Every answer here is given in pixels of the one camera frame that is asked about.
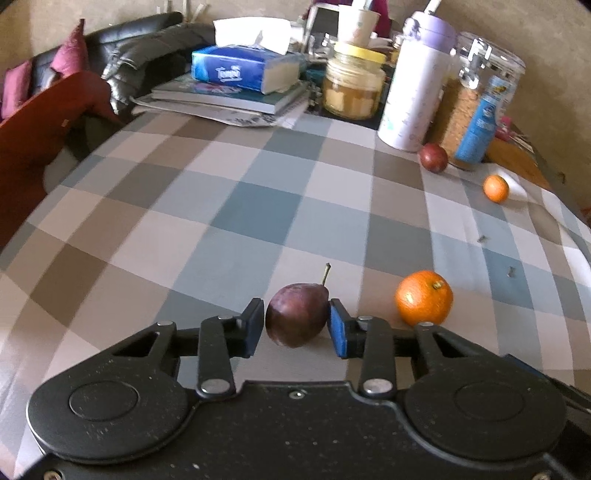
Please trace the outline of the purple plum with stem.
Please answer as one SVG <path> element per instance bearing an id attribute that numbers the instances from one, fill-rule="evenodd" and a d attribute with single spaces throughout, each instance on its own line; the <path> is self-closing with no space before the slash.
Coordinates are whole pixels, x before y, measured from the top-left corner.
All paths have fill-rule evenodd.
<path id="1" fill-rule="evenodd" d="M 329 319 L 329 290 L 325 282 L 331 268 L 331 264 L 325 264 L 319 283 L 293 283 L 273 295 L 266 308 L 266 333 L 274 343 L 299 348 L 324 329 Z"/>

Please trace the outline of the middle orange mandarin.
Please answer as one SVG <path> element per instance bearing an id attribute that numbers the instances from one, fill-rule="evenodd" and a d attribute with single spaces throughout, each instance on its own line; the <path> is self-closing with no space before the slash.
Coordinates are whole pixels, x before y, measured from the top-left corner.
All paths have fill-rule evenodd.
<path id="1" fill-rule="evenodd" d="M 434 271 L 419 271 L 408 275 L 394 294 L 401 319 L 410 326 L 431 322 L 442 324 L 454 303 L 451 286 Z"/>

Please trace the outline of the checkered tablecloth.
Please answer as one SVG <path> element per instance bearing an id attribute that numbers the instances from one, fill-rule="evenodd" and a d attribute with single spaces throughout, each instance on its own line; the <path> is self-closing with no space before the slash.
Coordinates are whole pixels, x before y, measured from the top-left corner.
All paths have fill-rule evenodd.
<path id="1" fill-rule="evenodd" d="M 483 192 L 495 174 L 501 204 Z M 454 294 L 448 329 L 590 387 L 590 231 L 554 194 L 494 164 L 431 173 L 328 118 L 249 129 L 146 113 L 2 251 L 3 473 L 39 458 L 26 405 L 44 380 L 152 323 L 190 328 L 321 281 L 327 263 L 349 313 L 393 324 L 399 283 L 434 271 Z"/>

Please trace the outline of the far dark plum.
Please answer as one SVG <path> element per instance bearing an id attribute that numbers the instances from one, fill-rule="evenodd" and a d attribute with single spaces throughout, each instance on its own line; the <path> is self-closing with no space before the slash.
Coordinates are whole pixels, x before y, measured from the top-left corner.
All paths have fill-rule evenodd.
<path id="1" fill-rule="evenodd" d="M 442 173 L 448 166 L 448 154 L 446 150 L 438 144 L 425 144 L 419 151 L 419 160 L 421 165 L 432 173 Z"/>

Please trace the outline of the far small mandarin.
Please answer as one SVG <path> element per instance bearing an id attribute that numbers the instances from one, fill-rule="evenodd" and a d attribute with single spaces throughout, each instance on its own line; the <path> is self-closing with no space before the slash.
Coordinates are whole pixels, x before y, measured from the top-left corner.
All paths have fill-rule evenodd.
<path id="1" fill-rule="evenodd" d="M 490 201 L 501 204 L 508 199 L 510 187 L 500 175 L 490 175 L 483 182 L 483 192 Z"/>

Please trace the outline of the wooden cutting board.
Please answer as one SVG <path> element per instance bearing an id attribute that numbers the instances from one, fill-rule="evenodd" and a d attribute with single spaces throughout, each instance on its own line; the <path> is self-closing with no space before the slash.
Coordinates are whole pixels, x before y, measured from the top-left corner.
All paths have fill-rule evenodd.
<path id="1" fill-rule="evenodd" d="M 495 163 L 545 190 L 552 190 L 549 181 L 529 152 L 499 138 L 491 141 L 485 154 L 485 162 Z"/>

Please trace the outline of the pink pencil case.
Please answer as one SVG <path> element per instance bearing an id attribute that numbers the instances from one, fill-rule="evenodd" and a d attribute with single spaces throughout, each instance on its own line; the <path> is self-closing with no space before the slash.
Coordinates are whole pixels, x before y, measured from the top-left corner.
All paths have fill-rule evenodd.
<path id="1" fill-rule="evenodd" d="M 504 142 L 511 142 L 514 136 L 514 131 L 512 128 L 512 119 L 508 116 L 502 116 L 501 119 L 497 122 L 497 128 L 495 136 L 504 141 Z"/>

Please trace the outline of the stack of books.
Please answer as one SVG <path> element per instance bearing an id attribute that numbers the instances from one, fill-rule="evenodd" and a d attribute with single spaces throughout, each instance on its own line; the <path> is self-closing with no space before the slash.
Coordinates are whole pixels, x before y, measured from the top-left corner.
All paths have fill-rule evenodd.
<path id="1" fill-rule="evenodd" d="M 138 107 L 181 113 L 236 127 L 291 128 L 308 108 L 308 84 L 263 95 L 192 79 L 188 74 L 158 85 L 133 100 Z"/>

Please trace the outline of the yellow lid glass jar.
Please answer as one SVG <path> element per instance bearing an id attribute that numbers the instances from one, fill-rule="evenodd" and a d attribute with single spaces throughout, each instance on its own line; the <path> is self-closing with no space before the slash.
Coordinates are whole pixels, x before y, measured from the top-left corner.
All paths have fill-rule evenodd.
<path id="1" fill-rule="evenodd" d="M 322 107 L 348 120 L 366 120 L 377 111 L 386 78 L 386 56 L 336 42 L 322 81 Z"/>

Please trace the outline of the clear cereal jar blue label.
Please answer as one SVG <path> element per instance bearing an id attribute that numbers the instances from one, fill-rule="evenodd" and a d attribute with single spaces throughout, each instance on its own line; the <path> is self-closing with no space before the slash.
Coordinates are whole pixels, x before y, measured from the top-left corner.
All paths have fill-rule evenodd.
<path id="1" fill-rule="evenodd" d="M 451 164 L 471 170 L 483 161 L 526 65 L 470 32 L 458 35 L 451 58 L 427 140 L 444 148 Z"/>

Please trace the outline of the blue Tempo tissue box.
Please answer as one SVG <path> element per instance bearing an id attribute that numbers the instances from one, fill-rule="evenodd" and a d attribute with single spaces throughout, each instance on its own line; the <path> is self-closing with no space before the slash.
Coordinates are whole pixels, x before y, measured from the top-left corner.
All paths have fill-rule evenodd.
<path id="1" fill-rule="evenodd" d="M 209 46 L 192 52 L 195 80 L 270 94 L 300 78 L 301 57 L 280 55 L 259 47 Z"/>

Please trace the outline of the red jacket on chair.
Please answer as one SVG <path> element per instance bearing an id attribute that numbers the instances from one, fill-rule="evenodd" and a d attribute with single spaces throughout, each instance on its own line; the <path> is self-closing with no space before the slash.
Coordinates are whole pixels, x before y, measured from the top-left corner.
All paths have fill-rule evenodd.
<path id="1" fill-rule="evenodd" d="M 119 126 L 110 104 L 110 85 L 82 71 L 63 78 L 27 100 L 1 124 L 1 245 L 5 246 L 45 198 L 45 168 L 85 114 Z"/>

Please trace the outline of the grey puffer jacket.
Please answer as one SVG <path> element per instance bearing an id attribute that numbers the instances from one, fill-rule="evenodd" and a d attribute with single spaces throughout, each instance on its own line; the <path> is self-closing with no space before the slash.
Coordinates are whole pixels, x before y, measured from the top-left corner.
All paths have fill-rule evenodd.
<path id="1" fill-rule="evenodd" d="M 211 24 L 181 23 L 118 45 L 101 75 L 110 86 L 115 114 L 129 116 L 133 99 L 187 73 L 190 54 L 213 44 Z"/>

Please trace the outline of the white lilac thermos bottle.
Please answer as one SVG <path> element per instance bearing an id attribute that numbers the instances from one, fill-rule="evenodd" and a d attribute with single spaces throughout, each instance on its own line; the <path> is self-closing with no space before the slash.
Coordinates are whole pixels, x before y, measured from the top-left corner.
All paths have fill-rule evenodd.
<path id="1" fill-rule="evenodd" d="M 457 34 L 448 22 L 421 11 L 406 20 L 403 34 L 378 136 L 394 149 L 416 152 L 436 110 Z"/>

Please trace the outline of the magenta cushion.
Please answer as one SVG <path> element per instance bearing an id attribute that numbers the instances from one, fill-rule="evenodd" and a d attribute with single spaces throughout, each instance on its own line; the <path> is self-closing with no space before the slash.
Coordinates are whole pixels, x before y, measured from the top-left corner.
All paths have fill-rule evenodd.
<path id="1" fill-rule="evenodd" d="M 68 77 L 89 69 L 84 27 L 85 19 L 81 18 L 52 60 L 51 68 L 61 77 Z"/>
<path id="2" fill-rule="evenodd" d="M 27 60 L 6 71 L 1 102 L 1 118 L 3 120 L 16 113 L 28 99 L 31 69 L 32 61 Z"/>

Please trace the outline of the black leather sofa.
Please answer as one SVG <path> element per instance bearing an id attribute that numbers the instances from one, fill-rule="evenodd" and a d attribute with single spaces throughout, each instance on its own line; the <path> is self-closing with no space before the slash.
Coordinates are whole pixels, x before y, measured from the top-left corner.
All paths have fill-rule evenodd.
<path id="1" fill-rule="evenodd" d="M 127 21 L 85 35 L 90 70 L 101 74 L 111 53 L 124 42 L 180 24 L 182 14 L 178 11 L 161 13 Z M 45 70 L 51 66 L 59 46 L 42 52 L 31 59 L 29 95 L 41 90 Z"/>

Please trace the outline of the white paper cup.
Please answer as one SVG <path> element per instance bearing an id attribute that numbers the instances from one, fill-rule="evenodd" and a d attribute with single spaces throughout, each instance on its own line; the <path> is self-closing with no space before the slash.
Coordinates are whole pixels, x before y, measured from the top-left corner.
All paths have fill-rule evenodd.
<path id="1" fill-rule="evenodd" d="M 359 9 L 352 5 L 340 5 L 338 41 L 366 48 L 379 19 L 380 14 L 372 10 Z"/>

